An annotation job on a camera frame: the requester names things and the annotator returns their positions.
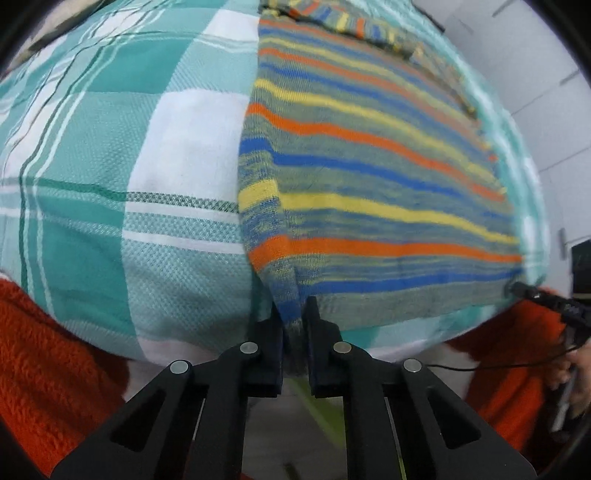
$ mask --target yellow stripe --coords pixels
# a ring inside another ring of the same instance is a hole
[[[342,14],[339,18],[339,21],[336,23],[335,30],[339,33],[345,31],[345,27],[347,26],[347,21],[349,20],[349,14]]]
[[[449,213],[433,210],[408,210],[395,205],[374,202],[336,193],[282,193],[281,205],[285,210],[336,209],[349,213],[360,213],[405,223],[435,223],[452,226],[481,236],[489,242],[515,245],[519,240],[514,236],[490,232],[486,228]]]
[[[238,206],[241,211],[248,210],[253,205],[273,197],[279,197],[277,182],[275,180],[261,180],[238,193]]]
[[[420,88],[414,86],[412,83],[407,82],[403,78],[399,77],[395,73],[391,72],[388,69],[380,67],[379,65],[374,65],[373,63],[362,61],[362,60],[351,60],[343,55],[339,55],[337,53],[333,53],[325,48],[320,47],[311,47],[309,45],[300,45],[297,43],[293,43],[290,41],[283,40],[282,38],[274,38],[274,37],[265,37],[259,40],[259,44],[265,43],[274,43],[277,45],[282,45],[284,47],[293,48],[295,50],[305,51],[306,53],[311,53],[314,55],[320,55],[321,57],[327,58],[329,60],[336,61],[343,65],[347,65],[349,67],[353,67],[356,69],[365,70],[367,72],[377,73],[382,77],[392,80],[396,84],[402,86],[405,90],[412,92],[413,94],[417,95],[418,97],[424,99],[429,105],[441,110],[442,112],[446,113],[447,115],[453,116],[460,122],[464,123],[465,125],[471,124],[471,120],[466,117],[465,114],[453,109],[451,106],[442,102],[441,100],[429,95],[427,92],[421,90]]]
[[[285,90],[278,87],[274,83],[267,79],[257,79],[255,81],[255,88],[260,88],[272,93],[279,100],[284,102],[299,103],[301,105],[308,106],[321,106],[324,108],[332,108],[339,112],[348,113],[351,115],[357,115],[366,119],[370,119],[376,123],[386,125],[398,131],[401,131],[405,135],[412,137],[413,139],[421,142],[428,148],[433,148],[445,153],[448,157],[456,160],[460,164],[461,168],[465,171],[472,173],[480,177],[482,180],[487,181],[490,184],[499,186],[495,176],[487,169],[472,163],[461,151],[451,147],[444,141],[438,140],[437,138],[431,137],[422,132],[422,130],[408,124],[402,120],[397,119],[392,115],[387,115],[380,111],[372,108],[367,108],[354,103],[346,103],[340,100],[333,99],[325,95],[317,95],[310,92],[294,92],[292,90]]]

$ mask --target triangular cutout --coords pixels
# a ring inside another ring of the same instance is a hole
[[[480,438],[480,430],[464,418],[437,390],[430,390],[427,398],[447,448],[453,450]]]
[[[111,435],[111,441],[133,452],[144,450],[165,398],[164,390],[154,392],[143,405],[116,428]]]

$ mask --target orange stripe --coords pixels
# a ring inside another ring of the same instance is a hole
[[[304,8],[301,11],[301,16],[305,17],[306,15],[310,15],[314,10],[316,10],[318,8],[319,3],[318,2],[313,2],[310,5],[308,5],[306,8]]]
[[[451,129],[458,132],[460,135],[464,137],[468,137],[466,140],[472,143],[475,148],[482,148],[480,145],[480,141],[475,137],[474,133],[469,129],[465,128],[460,122],[456,122],[453,118],[441,113],[439,110],[433,108],[427,102],[424,102],[416,95],[413,95],[411,92],[404,90],[403,88],[399,87],[393,82],[389,82],[388,80],[383,80],[377,77],[373,77],[371,75],[365,75],[363,73],[354,72],[352,70],[346,70],[330,63],[326,63],[321,60],[311,59],[309,57],[304,57],[301,55],[295,55],[291,53],[285,53],[281,50],[278,50],[273,47],[261,48],[259,50],[259,55],[273,55],[275,57],[279,57],[286,61],[294,61],[297,63],[303,63],[304,65],[308,65],[311,67],[316,67],[322,70],[326,70],[327,72],[334,73],[336,75],[341,75],[346,78],[350,78],[352,80],[358,80],[364,83],[371,83],[377,87],[380,87],[384,90],[389,90],[390,92],[397,93],[409,101],[417,105],[420,109],[422,109],[425,113],[431,115],[432,117],[436,118],[442,124],[447,125]]]
[[[392,61],[392,56],[387,54],[386,52],[384,52],[376,47],[371,47],[369,45],[366,45],[363,42],[359,42],[357,40],[354,40],[353,38],[347,38],[345,35],[330,33],[330,32],[320,30],[318,28],[307,27],[305,25],[297,25],[295,22],[290,21],[290,20],[260,20],[259,24],[269,25],[270,27],[281,28],[283,30],[305,31],[305,32],[315,35],[316,37],[321,37],[321,38],[325,38],[327,40],[330,40],[332,43],[334,43],[338,46],[342,46],[342,45],[350,46],[355,49],[363,50],[365,53],[373,55],[383,61],[386,61],[386,62]],[[427,81],[425,78],[421,77],[418,74],[416,69],[413,69],[411,66],[407,65],[404,62],[400,62],[399,64],[396,65],[396,67],[400,68],[401,70],[404,70],[406,73],[413,75],[415,78],[418,78],[422,81]],[[437,91],[440,92],[442,95],[445,95],[450,101],[457,103],[457,99],[454,98],[448,91],[441,88],[437,83],[430,82],[429,85],[431,85],[431,87],[437,89]]]
[[[518,263],[520,255],[501,255],[455,244],[387,244],[365,240],[340,238],[302,238],[289,240],[286,235],[273,236],[254,248],[248,257],[255,270],[260,271],[270,262],[289,255],[354,255],[359,257],[417,257],[445,255],[474,258],[485,262]]]
[[[261,103],[249,104],[248,108],[246,109],[246,114],[260,115],[275,128],[289,132],[294,135],[328,135],[330,137],[335,137],[340,140],[345,140],[347,142],[354,142],[363,145],[370,145],[371,147],[383,148],[384,150],[388,150],[398,155],[401,155],[402,157],[405,157],[407,160],[410,160],[411,162],[413,162],[416,165],[419,165],[422,168],[435,170],[455,180],[458,180],[464,185],[466,185],[468,188],[470,188],[471,191],[477,193],[478,195],[484,198],[487,198],[494,202],[502,202],[504,200],[503,195],[501,195],[498,192],[495,192],[494,190],[487,189],[486,187],[483,187],[482,185],[475,183],[460,170],[457,170],[445,163],[423,157],[422,155],[419,155],[418,153],[412,151],[408,147],[405,147],[404,145],[390,140],[388,138],[378,137],[377,135],[372,135],[364,132],[349,130],[347,128],[339,127],[337,125],[325,122],[296,122],[288,118],[283,118],[279,115],[276,115]]]
[[[365,20],[363,20],[363,18],[359,17],[357,19],[355,30],[357,38],[362,39],[365,36]]]

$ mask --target striped fabric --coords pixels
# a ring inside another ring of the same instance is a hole
[[[261,11],[238,203],[283,320],[309,295],[365,326],[500,301],[519,240],[454,68],[348,4]]]

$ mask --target checkered tablecloth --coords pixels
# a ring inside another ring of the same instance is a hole
[[[528,280],[547,263],[535,168],[509,115],[405,1],[354,2],[466,76],[515,206]],[[0,83],[0,269],[107,351],[193,362],[241,341],[268,294],[245,256],[236,168],[256,75],[256,0],[117,0]],[[475,306],[345,332],[376,353],[445,340]]]

